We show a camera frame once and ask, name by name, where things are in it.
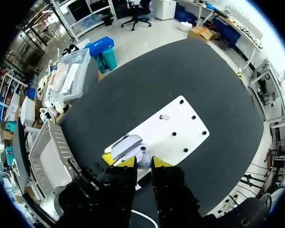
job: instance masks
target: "dark gray table mat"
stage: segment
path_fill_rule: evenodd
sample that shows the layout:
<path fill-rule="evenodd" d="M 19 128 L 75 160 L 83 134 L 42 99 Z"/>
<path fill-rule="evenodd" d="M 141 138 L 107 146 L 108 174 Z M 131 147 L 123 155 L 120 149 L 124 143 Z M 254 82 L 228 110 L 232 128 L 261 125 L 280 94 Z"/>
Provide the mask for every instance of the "dark gray table mat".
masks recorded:
<path fill-rule="evenodd" d="M 210 132 L 179 164 L 204 214 L 238 183 L 263 133 L 263 121 L 249 92 L 207 44 L 185 39 L 134 59 L 94 85 L 59 124 L 78 164 L 97 175 L 94 162 L 106 168 L 100 156 L 107 146 L 179 95 Z M 158 220 L 150 186 L 137 193 L 133 209 Z M 135 218 L 131 227 L 141 227 L 143 219 Z"/>

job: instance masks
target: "screw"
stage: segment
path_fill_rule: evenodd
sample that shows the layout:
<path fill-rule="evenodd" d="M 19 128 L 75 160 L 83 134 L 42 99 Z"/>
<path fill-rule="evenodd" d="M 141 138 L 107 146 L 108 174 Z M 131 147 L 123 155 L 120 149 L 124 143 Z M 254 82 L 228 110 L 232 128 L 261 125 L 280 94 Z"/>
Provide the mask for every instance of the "screw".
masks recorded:
<path fill-rule="evenodd" d="M 249 224 L 249 221 L 248 221 L 246 218 L 242 219 L 241 225 L 242 225 L 243 227 L 248 226 L 248 224 Z"/>

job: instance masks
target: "gray floor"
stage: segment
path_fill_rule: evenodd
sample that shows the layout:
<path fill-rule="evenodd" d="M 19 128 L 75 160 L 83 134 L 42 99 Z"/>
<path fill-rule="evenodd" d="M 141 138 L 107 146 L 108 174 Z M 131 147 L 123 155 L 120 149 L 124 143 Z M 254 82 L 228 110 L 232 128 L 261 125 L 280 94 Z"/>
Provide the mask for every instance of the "gray floor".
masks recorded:
<path fill-rule="evenodd" d="M 124 65 L 125 63 L 133 60 L 134 58 L 147 53 L 155 48 L 163 46 L 168 43 L 175 42 L 177 40 L 185 39 L 187 37 L 187 33 L 182 32 L 178 29 L 179 23 L 175 20 L 166 20 L 159 21 L 153 20 L 151 21 L 152 27 L 148 27 L 146 24 L 139 23 L 135 27 L 135 31 L 131 31 L 131 25 L 125 26 L 121 28 L 120 25 L 127 21 L 128 19 L 121 19 L 113 23 L 113 25 L 109 27 L 100 26 L 80 37 L 80 41 L 89 38 L 90 42 L 94 42 L 104 36 L 109 36 L 114 40 L 115 47 L 114 53 L 118 62 L 118 67 Z M 62 35 L 61 40 L 57 40 L 53 42 L 53 44 L 49 45 L 47 54 L 43 56 L 42 61 L 40 62 L 39 67 L 46 67 L 48 61 L 51 58 L 54 58 L 56 55 L 57 47 L 63 49 L 69 43 L 68 35 Z M 237 73 L 238 67 L 242 67 L 244 65 L 244 60 L 238 55 L 234 50 L 228 49 L 226 51 L 221 50 L 216 42 L 208 43 L 211 48 L 213 48 L 227 63 L 228 65 Z M 249 82 L 249 78 L 244 74 L 243 82 L 247 86 Z M 264 157 L 267 153 L 267 150 L 270 147 L 271 139 L 270 139 L 270 131 L 268 124 L 264 123 L 264 132 L 263 137 L 258 148 L 258 151 L 253 159 L 253 163 L 256 165 L 260 165 L 265 167 Z M 254 166 L 250 166 L 248 171 L 263 173 L 264 170 L 259 169 Z M 258 189 L 250 188 L 253 192 L 257 193 Z M 252 194 L 242 188 L 237 188 L 235 186 L 235 190 L 239 190 L 244 193 L 246 196 L 252 196 Z M 211 212 L 213 212 L 216 216 L 217 209 L 224 207 L 225 203 L 222 201 L 216 208 L 214 208 Z"/>

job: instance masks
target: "white container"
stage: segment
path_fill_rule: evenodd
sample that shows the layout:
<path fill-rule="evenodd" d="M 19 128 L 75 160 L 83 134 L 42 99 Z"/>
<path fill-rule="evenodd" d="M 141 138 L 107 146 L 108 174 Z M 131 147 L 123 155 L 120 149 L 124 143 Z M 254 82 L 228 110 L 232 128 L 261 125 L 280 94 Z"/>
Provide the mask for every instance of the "white container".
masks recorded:
<path fill-rule="evenodd" d="M 188 32 L 192 28 L 192 25 L 188 22 L 181 22 L 180 23 L 180 30 L 184 32 Z"/>
<path fill-rule="evenodd" d="M 156 0 L 155 16 L 160 20 L 173 19 L 175 14 L 176 1 Z"/>
<path fill-rule="evenodd" d="M 76 71 L 74 81 L 71 86 L 72 88 L 71 91 L 67 94 L 61 93 L 62 101 L 64 103 L 80 98 L 82 96 L 86 79 L 86 71 L 87 67 L 89 66 L 90 59 L 91 59 L 90 49 L 86 48 L 68 54 L 60 60 L 60 63 L 69 64 L 68 72 L 72 64 L 74 63 L 80 64 Z"/>
<path fill-rule="evenodd" d="M 35 102 L 28 97 L 25 97 L 22 103 L 20 120 L 26 127 L 33 126 L 35 122 Z"/>
<path fill-rule="evenodd" d="M 29 160 L 35 179 L 45 196 L 54 188 L 66 186 L 74 179 L 76 173 L 69 162 L 78 167 L 61 127 L 49 120 L 40 129 L 29 153 Z"/>

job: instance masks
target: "blue bin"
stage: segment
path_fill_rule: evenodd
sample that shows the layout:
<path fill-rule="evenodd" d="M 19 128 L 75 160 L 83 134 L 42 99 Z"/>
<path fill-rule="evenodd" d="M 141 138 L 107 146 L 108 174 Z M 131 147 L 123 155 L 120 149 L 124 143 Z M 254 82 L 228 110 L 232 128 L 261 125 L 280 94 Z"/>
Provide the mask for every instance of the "blue bin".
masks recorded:
<path fill-rule="evenodd" d="M 5 124 L 5 129 L 10 130 L 11 132 L 15 132 L 17 121 L 8 121 Z"/>
<path fill-rule="evenodd" d="M 230 47 L 234 46 L 241 36 L 230 25 L 225 25 L 223 22 L 216 18 L 212 20 L 212 25 L 218 28 L 220 36 L 230 44 Z"/>
<path fill-rule="evenodd" d="M 27 96 L 28 98 L 34 100 L 35 99 L 35 89 L 33 87 L 28 87 L 28 90 L 27 90 Z"/>
<path fill-rule="evenodd" d="M 85 48 L 90 49 L 90 56 L 96 58 L 105 50 L 114 47 L 114 41 L 109 37 L 104 37 L 94 43 L 88 43 Z"/>
<path fill-rule="evenodd" d="M 106 68 L 105 65 L 103 63 L 103 58 L 101 57 L 101 55 L 98 55 L 96 58 L 96 62 L 98 63 L 98 69 L 99 71 L 104 74 L 106 72 Z"/>
<path fill-rule="evenodd" d="M 175 12 L 175 19 L 179 22 L 188 22 L 192 25 L 196 25 L 195 21 L 198 19 L 194 14 L 186 11 Z"/>
<path fill-rule="evenodd" d="M 114 70 L 117 67 L 117 62 L 115 59 L 113 48 L 107 49 L 102 53 L 104 64 L 109 70 Z"/>
<path fill-rule="evenodd" d="M 5 147 L 6 152 L 13 152 L 13 148 L 11 146 Z"/>
<path fill-rule="evenodd" d="M 6 161 L 7 161 L 7 164 L 12 167 L 12 162 L 13 162 L 13 159 L 14 159 L 14 155 L 12 153 L 9 153 L 7 152 L 6 153 Z"/>

